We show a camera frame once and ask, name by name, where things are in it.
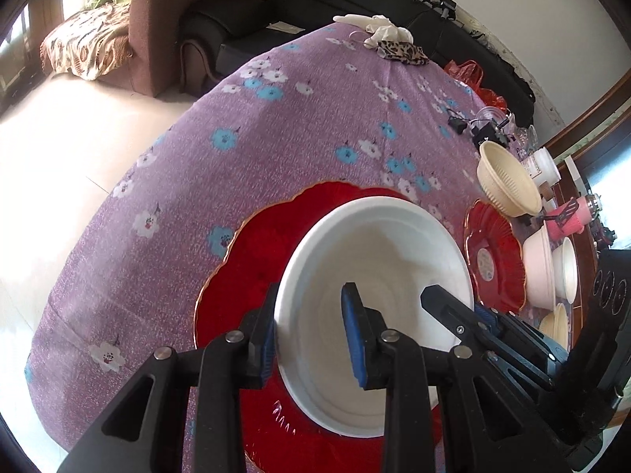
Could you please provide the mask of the leopard print cloth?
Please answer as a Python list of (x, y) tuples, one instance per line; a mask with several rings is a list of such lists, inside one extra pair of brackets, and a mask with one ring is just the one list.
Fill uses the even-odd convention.
[(382, 59), (405, 65), (422, 66), (430, 61), (420, 46), (407, 42), (380, 41), (377, 43), (377, 54)]

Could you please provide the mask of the small black motor gadget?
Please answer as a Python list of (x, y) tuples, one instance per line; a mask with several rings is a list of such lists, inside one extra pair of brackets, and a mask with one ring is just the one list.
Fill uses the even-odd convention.
[(494, 142), (505, 149), (509, 147), (509, 138), (506, 135), (508, 128), (514, 124), (513, 113), (510, 110), (504, 112), (496, 107), (484, 107), (471, 119), (451, 108), (447, 109), (448, 126), (458, 136), (468, 134), (476, 149), (484, 142)]

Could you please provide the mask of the white cloth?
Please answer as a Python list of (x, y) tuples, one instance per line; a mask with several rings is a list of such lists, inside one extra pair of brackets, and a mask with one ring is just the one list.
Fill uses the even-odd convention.
[(333, 19), (340, 24), (351, 24), (368, 34), (364, 40), (367, 49), (375, 49), (380, 42), (414, 43), (414, 36), (410, 30), (396, 26), (383, 15), (365, 16), (358, 14), (337, 15)]

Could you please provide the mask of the purple floral tablecloth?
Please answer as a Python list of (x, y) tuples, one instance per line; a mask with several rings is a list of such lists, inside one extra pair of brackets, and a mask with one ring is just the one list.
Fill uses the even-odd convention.
[(381, 59), (346, 24), (221, 81), (136, 159), (50, 292), (28, 359), (47, 434), (70, 449), (156, 348), (196, 346), (198, 297), (235, 232), (318, 182), (394, 190), (461, 241), (479, 156), (447, 109), (483, 105), (435, 63)]

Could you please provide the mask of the large white foam plate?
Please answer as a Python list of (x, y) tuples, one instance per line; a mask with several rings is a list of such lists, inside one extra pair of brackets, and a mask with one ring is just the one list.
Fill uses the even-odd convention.
[(422, 308), (420, 295), (437, 284), (473, 307), (473, 287), (451, 233), (425, 209), (395, 197), (341, 205), (293, 252), (274, 313), (284, 386), (308, 420), (342, 436), (375, 438), (384, 432), (385, 394), (363, 390), (353, 374), (341, 312), (347, 283), (388, 327), (441, 351), (458, 339)]

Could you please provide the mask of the large white foam bowl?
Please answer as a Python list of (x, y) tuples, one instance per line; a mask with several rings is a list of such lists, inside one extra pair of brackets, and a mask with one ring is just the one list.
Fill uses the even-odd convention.
[(552, 249), (547, 228), (542, 226), (523, 244), (526, 298), (538, 309), (553, 311), (556, 304)]

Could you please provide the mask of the patterned blanket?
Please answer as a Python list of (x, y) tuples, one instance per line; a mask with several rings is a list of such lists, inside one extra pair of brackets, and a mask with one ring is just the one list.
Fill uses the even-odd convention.
[(45, 75), (72, 74), (94, 81), (132, 59), (129, 3), (106, 3), (59, 24), (39, 47)]

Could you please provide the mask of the small red scalloped plate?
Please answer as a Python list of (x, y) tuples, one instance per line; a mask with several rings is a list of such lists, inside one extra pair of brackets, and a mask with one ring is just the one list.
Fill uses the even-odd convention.
[(526, 303), (522, 246), (491, 204), (477, 200), (467, 212), (464, 252), (477, 300), (502, 313), (520, 313)]

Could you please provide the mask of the black sofa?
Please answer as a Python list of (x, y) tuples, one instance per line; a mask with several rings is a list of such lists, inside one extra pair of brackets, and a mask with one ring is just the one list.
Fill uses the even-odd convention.
[(180, 19), (181, 89), (201, 96), (259, 54), (347, 14), (383, 15), (409, 29), (415, 44), (440, 66), (477, 62), (484, 88), (505, 98), (518, 125), (533, 124), (533, 90), (508, 62), (456, 24), (452, 0), (199, 0)]

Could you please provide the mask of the red plastic bag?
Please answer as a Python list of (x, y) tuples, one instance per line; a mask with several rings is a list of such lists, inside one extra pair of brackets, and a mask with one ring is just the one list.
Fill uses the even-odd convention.
[(461, 64), (449, 61), (444, 71), (455, 80), (458, 80), (472, 89), (478, 97), (487, 105), (506, 111), (508, 104), (503, 96), (497, 95), (493, 90), (481, 87), (484, 80), (484, 69), (474, 60), (467, 60)]

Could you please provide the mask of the pink knitted jar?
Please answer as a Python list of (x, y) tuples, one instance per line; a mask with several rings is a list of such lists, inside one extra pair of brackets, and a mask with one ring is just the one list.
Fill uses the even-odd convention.
[(561, 241), (573, 234), (581, 234), (585, 226), (589, 225), (602, 209), (600, 198), (596, 194), (588, 193), (586, 196), (576, 197), (576, 199), (580, 208), (565, 226), (559, 227), (554, 222), (544, 221), (551, 241)]

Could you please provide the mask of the white plastic jar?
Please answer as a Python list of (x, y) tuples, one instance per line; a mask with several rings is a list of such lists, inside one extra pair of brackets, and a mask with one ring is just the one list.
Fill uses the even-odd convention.
[(540, 188), (544, 184), (549, 187), (560, 181), (560, 173), (550, 152), (541, 147), (521, 161), (535, 185)]

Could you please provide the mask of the large red scalloped plate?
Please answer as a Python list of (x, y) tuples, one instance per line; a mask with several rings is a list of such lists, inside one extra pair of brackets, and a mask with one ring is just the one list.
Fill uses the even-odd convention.
[[(203, 347), (234, 329), (260, 307), (269, 286), (310, 227), (329, 211), (361, 197), (394, 195), (388, 188), (360, 188), (349, 182), (318, 182), (290, 200), (246, 219), (227, 255), (207, 279), (195, 310), (195, 344)], [(317, 426), (299, 410), (273, 372), (261, 390), (244, 391), (241, 402), (246, 464), (251, 472), (379, 472), (383, 441), (353, 439)]]

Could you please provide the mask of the cream ribbed plastic bowl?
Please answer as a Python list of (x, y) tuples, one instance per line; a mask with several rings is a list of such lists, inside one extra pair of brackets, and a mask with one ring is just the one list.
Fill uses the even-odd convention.
[(540, 213), (538, 188), (517, 158), (491, 141), (481, 143), (479, 155), (478, 182), (497, 210), (510, 218)]

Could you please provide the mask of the black phone stand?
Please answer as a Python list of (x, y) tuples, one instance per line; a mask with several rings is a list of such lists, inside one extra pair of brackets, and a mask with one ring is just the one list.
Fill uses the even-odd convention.
[(572, 197), (564, 205), (559, 206), (547, 212), (543, 217), (543, 221), (554, 222), (559, 227), (563, 227), (570, 221), (580, 208), (579, 202), (575, 197)]

